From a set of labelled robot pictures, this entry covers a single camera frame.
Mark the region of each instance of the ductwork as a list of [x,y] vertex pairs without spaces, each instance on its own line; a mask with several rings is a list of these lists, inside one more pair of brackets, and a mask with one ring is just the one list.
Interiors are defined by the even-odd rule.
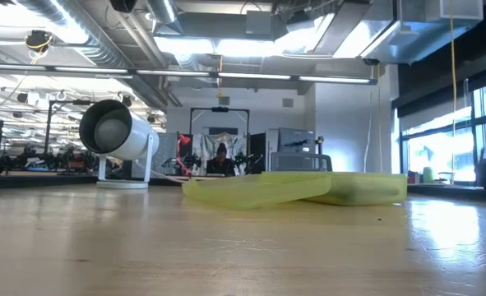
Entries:
[[[77,1],[72,0],[17,0],[28,10],[43,16],[60,29],[56,35],[68,43],[84,43],[96,48],[76,49],[98,67],[134,67],[125,55],[117,48],[100,26],[87,14]],[[167,101],[144,79],[134,76],[123,81],[151,108],[165,110]]]
[[173,0],[146,0],[146,3],[148,11],[157,23],[183,34],[183,28],[177,18],[177,6]]

